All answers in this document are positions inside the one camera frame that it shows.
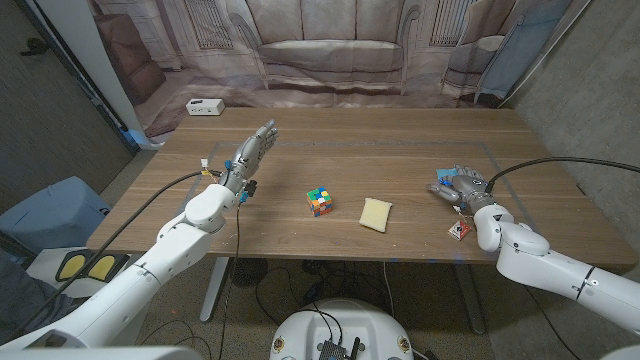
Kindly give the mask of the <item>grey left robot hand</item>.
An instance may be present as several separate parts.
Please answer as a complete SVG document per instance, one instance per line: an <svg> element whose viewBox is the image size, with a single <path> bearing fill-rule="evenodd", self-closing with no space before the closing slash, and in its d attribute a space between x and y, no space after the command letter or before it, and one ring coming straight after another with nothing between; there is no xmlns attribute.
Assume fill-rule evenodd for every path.
<svg viewBox="0 0 640 360"><path fill-rule="evenodd" d="M264 155L273 147L278 137L275 121L260 127L236 150L230 168L220 177L219 184L237 194L257 171Z"/></svg>

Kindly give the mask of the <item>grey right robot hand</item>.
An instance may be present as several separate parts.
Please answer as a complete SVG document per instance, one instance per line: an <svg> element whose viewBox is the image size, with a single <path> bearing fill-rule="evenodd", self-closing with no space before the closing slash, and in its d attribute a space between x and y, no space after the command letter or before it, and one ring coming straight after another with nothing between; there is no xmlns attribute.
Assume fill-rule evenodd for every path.
<svg viewBox="0 0 640 360"><path fill-rule="evenodd" d="M481 208L495 203L493 196L486 192L487 186L488 183L477 170L455 164L429 190L458 206L463 214L474 215Z"/></svg>

